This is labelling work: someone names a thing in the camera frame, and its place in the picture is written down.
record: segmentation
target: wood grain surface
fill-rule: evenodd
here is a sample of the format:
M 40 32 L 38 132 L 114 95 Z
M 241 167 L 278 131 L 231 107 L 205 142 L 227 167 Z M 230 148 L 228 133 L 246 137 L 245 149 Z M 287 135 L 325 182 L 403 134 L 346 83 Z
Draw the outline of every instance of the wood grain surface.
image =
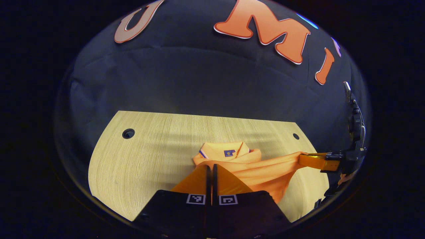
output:
M 128 128 L 135 134 L 124 139 L 122 133 Z M 91 193 L 133 221 L 157 190 L 171 190 L 195 169 L 192 158 L 204 142 L 239 141 L 259 148 L 262 160 L 296 151 L 316 152 L 293 122 L 118 111 L 91 157 Z M 328 188 L 327 175 L 320 170 L 299 169 L 279 208 L 293 222 L 310 212 Z

